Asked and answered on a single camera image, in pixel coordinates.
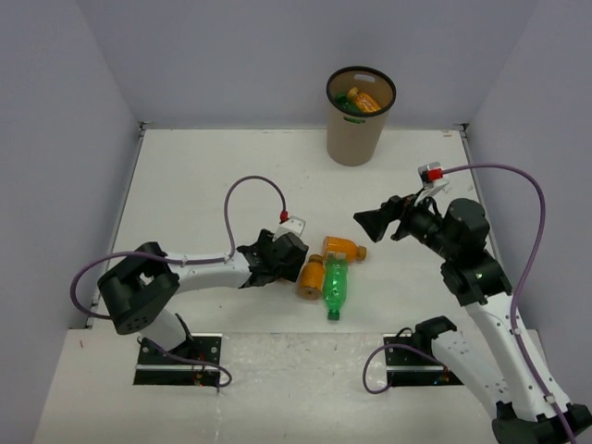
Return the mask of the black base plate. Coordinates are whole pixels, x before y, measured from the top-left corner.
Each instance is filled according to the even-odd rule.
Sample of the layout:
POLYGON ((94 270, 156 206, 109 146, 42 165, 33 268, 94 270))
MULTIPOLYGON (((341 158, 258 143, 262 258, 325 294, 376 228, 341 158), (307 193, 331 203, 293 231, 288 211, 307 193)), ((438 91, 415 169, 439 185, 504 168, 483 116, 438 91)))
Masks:
POLYGON ((139 352, 135 366, 135 386, 213 387, 221 382, 221 334, 193 334, 193 344, 182 345, 172 352, 180 358, 171 359, 153 343, 138 337, 139 352))
POLYGON ((390 347, 384 353, 386 374, 392 388, 446 387, 463 384, 450 370, 413 351, 390 347))

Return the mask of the brown cardboard bin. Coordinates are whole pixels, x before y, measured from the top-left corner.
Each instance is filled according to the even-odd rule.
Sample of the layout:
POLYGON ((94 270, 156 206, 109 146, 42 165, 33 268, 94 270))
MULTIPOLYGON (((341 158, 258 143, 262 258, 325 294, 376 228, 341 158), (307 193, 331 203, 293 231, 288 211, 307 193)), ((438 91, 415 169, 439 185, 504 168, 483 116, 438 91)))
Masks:
POLYGON ((374 155, 389 111, 397 97, 392 79, 382 71, 350 66, 335 71, 327 80, 326 96, 329 103, 327 121, 327 152, 339 164, 357 167, 367 163, 374 155), (334 97, 346 94, 356 87, 368 93, 382 107, 378 112, 350 115, 341 111, 334 97))

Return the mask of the orange bottle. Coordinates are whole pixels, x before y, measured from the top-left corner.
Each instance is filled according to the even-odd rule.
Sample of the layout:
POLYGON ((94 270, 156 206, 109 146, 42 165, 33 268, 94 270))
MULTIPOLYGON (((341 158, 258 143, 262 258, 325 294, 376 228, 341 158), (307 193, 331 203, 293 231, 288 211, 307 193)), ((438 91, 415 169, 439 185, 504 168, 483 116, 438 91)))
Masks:
POLYGON ((366 92, 361 92, 358 88, 352 87, 347 92, 348 99, 365 114, 378 112, 382 109, 380 104, 366 92))
POLYGON ((318 300, 322 295, 324 277, 323 257, 319 254, 311 254, 300 273, 298 295, 305 300, 318 300))
POLYGON ((362 262, 367 257, 367 249, 352 240, 326 236, 323 241, 322 255, 325 259, 334 257, 348 263, 362 262))

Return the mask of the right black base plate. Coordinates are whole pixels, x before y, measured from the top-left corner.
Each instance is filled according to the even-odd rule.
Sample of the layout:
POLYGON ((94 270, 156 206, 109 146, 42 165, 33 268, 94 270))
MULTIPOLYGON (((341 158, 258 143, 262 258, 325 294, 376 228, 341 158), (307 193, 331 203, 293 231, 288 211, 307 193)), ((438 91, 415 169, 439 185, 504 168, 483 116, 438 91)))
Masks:
POLYGON ((392 388, 446 387, 463 384, 450 370, 413 351, 390 347, 384 353, 386 374, 392 388))

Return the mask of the green bottle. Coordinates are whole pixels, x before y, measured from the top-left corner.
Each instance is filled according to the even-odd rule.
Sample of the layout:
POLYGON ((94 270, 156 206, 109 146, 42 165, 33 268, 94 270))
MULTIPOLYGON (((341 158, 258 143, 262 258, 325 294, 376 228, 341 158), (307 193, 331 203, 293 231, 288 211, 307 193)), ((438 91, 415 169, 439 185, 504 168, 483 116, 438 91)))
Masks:
POLYGON ((339 321, 340 312, 347 299, 349 265, 345 259, 329 256, 326 260, 323 299, 327 319, 339 321))
POLYGON ((345 112, 348 113, 350 115, 356 114, 359 112, 359 108, 356 106, 356 104, 354 102, 352 102, 346 94, 337 94, 335 97, 335 102, 338 106, 338 108, 345 112))

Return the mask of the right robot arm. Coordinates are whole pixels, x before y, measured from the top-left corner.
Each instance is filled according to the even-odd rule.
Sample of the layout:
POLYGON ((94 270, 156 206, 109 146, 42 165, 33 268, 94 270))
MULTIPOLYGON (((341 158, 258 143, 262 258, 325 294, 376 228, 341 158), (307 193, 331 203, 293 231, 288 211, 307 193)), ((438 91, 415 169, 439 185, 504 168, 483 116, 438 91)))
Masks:
POLYGON ((451 370, 486 409, 499 443, 573 442, 591 426, 589 409, 559 387, 512 309, 512 286, 486 249, 489 224, 480 203, 455 199, 441 215, 430 197, 393 196, 353 218, 374 242, 398 222, 393 240, 411 236, 442 258, 446 287, 475 322, 496 363, 472 350, 444 316, 416 325, 413 354, 451 370))

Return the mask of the green bottle front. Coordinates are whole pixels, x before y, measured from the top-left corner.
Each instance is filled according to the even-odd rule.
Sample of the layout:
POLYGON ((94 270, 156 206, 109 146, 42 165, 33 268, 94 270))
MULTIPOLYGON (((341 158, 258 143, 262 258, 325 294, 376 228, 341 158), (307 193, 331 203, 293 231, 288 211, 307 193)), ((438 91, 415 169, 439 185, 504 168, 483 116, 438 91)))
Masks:
POLYGON ((327 319, 339 321, 340 312, 347 299, 349 265, 345 259, 329 256, 326 260, 323 299, 327 319))

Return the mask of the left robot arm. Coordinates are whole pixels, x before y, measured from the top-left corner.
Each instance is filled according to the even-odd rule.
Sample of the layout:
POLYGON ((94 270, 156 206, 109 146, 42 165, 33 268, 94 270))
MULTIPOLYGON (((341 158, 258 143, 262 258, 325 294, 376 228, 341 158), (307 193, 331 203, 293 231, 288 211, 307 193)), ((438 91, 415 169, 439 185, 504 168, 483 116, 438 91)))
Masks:
POLYGON ((98 290, 120 336, 139 333, 173 364, 191 356, 193 340, 177 314, 167 310, 178 293, 215 288, 248 289, 278 280, 296 282, 309 247, 294 232, 267 229, 229 259, 169 255, 146 242, 103 274, 98 290))

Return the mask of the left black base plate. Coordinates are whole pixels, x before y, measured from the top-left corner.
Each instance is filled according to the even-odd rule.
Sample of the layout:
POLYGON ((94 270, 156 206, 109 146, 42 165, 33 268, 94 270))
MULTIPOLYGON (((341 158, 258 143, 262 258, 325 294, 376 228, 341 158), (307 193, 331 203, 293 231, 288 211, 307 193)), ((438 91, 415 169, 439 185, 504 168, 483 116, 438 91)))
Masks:
POLYGON ((182 345, 172 352, 180 358, 171 359, 153 343, 138 337, 139 352, 135 366, 135 386, 213 387, 221 382, 221 334, 193 334, 193 344, 182 345))

